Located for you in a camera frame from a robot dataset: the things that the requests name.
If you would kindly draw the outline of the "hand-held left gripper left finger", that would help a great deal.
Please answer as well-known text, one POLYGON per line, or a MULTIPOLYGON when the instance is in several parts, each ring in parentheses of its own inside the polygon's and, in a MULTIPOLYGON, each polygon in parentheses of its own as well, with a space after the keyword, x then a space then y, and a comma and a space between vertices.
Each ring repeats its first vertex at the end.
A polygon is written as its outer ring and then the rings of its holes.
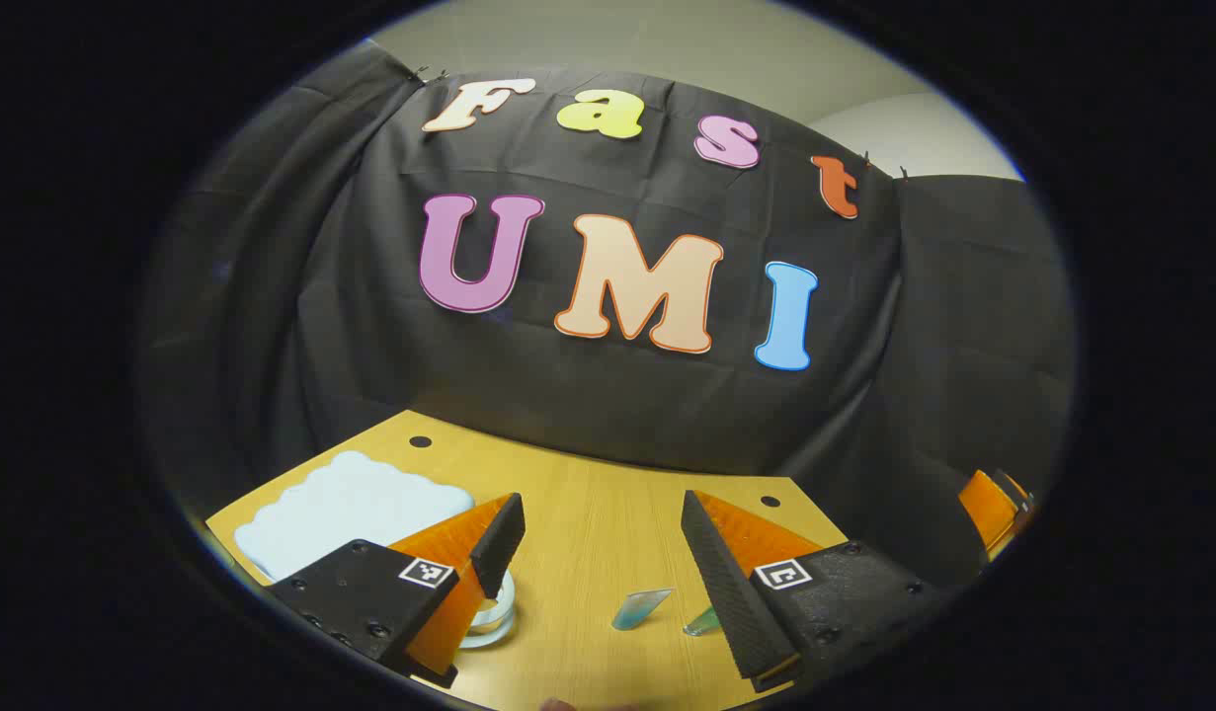
POLYGON ((513 492, 396 543, 347 541, 268 591, 351 651, 449 688, 484 602, 492 600, 491 616, 507 613, 499 596, 525 534, 513 492))

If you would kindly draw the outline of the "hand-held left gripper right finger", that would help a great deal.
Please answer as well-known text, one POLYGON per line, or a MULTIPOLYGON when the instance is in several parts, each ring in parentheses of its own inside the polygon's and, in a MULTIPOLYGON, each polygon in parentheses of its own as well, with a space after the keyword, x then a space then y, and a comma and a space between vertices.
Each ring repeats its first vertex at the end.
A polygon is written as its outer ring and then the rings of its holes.
POLYGON ((816 544, 706 492, 685 493, 681 527, 731 658, 756 692, 851 673, 956 596, 869 544, 816 544))

